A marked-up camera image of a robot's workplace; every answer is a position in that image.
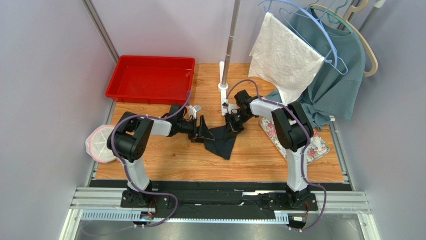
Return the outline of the black paper napkin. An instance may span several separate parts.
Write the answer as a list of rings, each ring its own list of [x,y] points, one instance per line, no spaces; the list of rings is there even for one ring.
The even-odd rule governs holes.
[[[225,126],[215,127],[210,131],[215,137],[215,140],[204,140],[205,149],[212,154],[229,161],[231,159],[237,137],[234,136],[232,138],[227,138]]]

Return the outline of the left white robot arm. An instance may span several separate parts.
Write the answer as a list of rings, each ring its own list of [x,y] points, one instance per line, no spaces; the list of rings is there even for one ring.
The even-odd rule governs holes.
[[[193,143],[214,141],[215,137],[205,123],[204,116],[185,119],[187,107],[174,104],[163,117],[136,115],[125,112],[107,139],[106,146],[122,163],[128,179],[128,200],[148,202],[152,199],[152,182],[148,177],[143,154],[151,136],[173,137],[186,134]]]

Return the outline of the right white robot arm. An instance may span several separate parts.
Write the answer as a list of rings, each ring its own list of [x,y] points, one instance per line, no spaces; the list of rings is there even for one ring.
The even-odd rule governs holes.
[[[314,130],[301,104],[293,102],[284,105],[259,96],[251,97],[246,90],[238,92],[234,98],[237,110],[224,116],[225,139],[232,139],[242,133],[244,124],[254,117],[272,120],[278,141],[286,150],[288,191],[295,195],[308,193],[304,153],[310,145]]]

